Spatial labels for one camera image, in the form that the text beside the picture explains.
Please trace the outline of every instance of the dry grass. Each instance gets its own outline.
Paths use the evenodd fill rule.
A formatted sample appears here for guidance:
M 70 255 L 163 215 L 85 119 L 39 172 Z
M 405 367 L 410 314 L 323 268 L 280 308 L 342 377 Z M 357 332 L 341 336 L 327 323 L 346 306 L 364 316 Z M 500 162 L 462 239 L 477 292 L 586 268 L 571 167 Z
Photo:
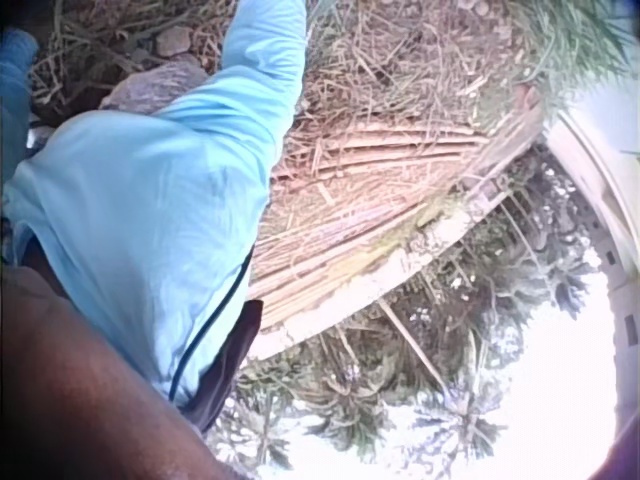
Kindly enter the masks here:
M 304 94 L 273 173 L 253 271 L 252 294 L 281 318 L 388 250 L 378 240 L 446 196 L 504 119 L 531 106 L 531 92 L 553 97 L 582 72 L 584 45 L 576 45 L 563 53 L 576 68 L 553 76 L 560 60 L 547 52 L 556 54 L 550 47 L 560 37 L 543 27 L 553 30 L 557 11 L 534 21 L 523 15 L 554 2 L 489 3 L 485 15 L 456 0 L 310 5 Z M 153 39 L 172 25 L 193 29 L 191 53 L 214 73 L 235 0 L 57 0 L 57 7 L 54 35 L 34 69 L 35 101 L 52 123 L 96 108 L 131 73 L 166 63 Z M 578 23 L 581 35 L 594 32 L 593 22 Z M 610 39 L 587 43 L 593 60 Z

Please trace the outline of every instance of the light blue shirt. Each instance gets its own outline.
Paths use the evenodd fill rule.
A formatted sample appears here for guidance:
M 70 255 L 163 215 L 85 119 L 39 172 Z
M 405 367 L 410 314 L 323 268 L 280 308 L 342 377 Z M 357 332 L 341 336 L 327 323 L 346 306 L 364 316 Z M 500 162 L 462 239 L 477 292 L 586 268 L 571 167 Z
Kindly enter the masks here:
M 304 0 L 240 0 L 222 68 L 153 116 L 65 123 L 6 184 L 9 261 L 32 235 L 70 299 L 165 397 L 186 346 L 256 240 L 304 70 Z M 246 300 L 248 275 L 189 362 L 198 387 Z

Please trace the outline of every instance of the bright white sky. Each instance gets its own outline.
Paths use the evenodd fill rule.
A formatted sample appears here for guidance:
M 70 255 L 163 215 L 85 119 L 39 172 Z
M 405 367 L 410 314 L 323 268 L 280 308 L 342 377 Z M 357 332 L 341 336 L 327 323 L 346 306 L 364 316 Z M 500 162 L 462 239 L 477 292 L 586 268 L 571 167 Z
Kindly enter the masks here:
M 508 430 L 493 458 L 455 471 L 454 480 L 562 478 L 585 480 L 602 464 L 615 432 L 613 314 L 606 277 L 591 277 L 591 293 L 577 321 L 540 308 L 527 350 L 513 365 L 511 392 L 492 421 Z M 311 436 L 290 445 L 293 472 L 261 470 L 264 480 L 298 478 L 396 480 Z

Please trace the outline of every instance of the black cord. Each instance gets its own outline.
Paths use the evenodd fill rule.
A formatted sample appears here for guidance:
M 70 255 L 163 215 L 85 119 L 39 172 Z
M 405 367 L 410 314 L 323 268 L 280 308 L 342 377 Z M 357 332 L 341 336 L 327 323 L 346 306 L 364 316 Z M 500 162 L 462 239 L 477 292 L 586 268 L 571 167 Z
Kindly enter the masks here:
M 242 279 L 244 278 L 244 276 L 247 273 L 247 270 L 249 269 L 249 264 L 251 263 L 252 255 L 253 255 L 253 247 L 251 247 L 251 250 L 249 251 L 247 258 L 244 259 L 242 267 L 240 267 L 240 273 L 238 273 L 236 280 L 233 282 L 233 285 L 231 285 L 231 288 L 229 289 L 225 297 L 220 302 L 220 305 L 218 305 L 218 307 L 214 310 L 213 314 L 207 319 L 207 321 L 204 323 L 202 328 L 200 328 L 197 335 L 195 336 L 193 341 L 189 344 L 184 354 L 182 355 L 182 358 L 178 363 L 178 368 L 176 368 L 176 373 L 173 375 L 173 380 L 171 380 L 171 389 L 169 390 L 169 401 L 171 403 L 173 403 L 173 400 L 176 396 L 176 392 L 178 390 L 178 385 L 180 385 L 180 380 L 182 379 L 182 374 L 184 373 L 184 369 L 187 368 L 187 364 L 189 363 L 189 360 L 191 360 L 191 357 L 193 356 L 193 352 L 196 351 L 196 348 L 198 348 L 204 336 L 207 334 L 211 326 L 218 319 L 222 311 L 227 307 L 227 304 L 231 301 L 231 298 L 235 295 L 236 291 L 238 290 L 238 287 L 240 286 L 240 282 L 242 282 Z

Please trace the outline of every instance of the bare skin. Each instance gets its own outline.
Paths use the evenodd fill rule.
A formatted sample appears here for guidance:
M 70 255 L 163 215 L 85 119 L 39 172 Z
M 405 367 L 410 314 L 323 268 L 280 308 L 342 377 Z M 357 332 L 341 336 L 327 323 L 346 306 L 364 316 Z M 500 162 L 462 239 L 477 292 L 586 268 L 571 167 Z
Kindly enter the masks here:
M 3 267 L 3 440 L 47 478 L 239 478 L 54 288 Z

